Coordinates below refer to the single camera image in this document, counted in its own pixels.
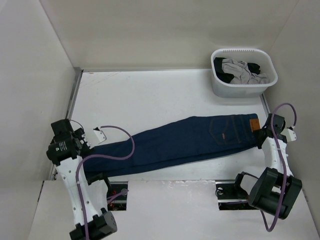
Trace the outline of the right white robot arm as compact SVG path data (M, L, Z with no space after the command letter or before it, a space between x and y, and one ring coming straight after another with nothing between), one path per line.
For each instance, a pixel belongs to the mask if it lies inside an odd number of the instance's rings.
M264 126L253 132L257 147L263 151L265 170L252 187L249 205L275 216L280 192L284 191L278 218L286 219L302 189L302 181L293 176L286 153L287 143L297 140L292 127L286 127L285 118L270 113Z

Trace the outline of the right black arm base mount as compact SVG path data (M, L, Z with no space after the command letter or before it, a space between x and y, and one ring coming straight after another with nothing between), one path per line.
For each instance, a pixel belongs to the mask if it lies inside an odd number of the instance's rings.
M248 172L238 173L235 179L216 180L215 195L220 211L257 210L249 205L251 189L258 177Z

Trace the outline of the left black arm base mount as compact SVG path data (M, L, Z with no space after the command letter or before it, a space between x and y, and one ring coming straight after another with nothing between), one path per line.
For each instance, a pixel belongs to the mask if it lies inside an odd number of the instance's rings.
M126 211L129 192L127 181L110 181L106 194L109 211Z

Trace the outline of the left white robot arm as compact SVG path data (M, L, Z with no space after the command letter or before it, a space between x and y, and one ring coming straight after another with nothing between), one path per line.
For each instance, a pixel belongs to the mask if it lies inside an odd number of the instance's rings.
M92 154L97 144L107 137L98 128L85 132L82 127L74 130L69 119L51 124L54 137L46 152L55 165L68 191L74 229L72 240L102 240L118 230L116 220L108 211L107 199L112 186L103 173L86 175L81 161Z

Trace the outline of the dark blue denim trousers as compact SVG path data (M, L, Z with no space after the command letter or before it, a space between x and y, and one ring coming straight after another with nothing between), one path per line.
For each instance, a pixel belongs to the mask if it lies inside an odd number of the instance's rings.
M257 121L255 113L191 116L96 146L84 172L117 177L238 154L256 147Z

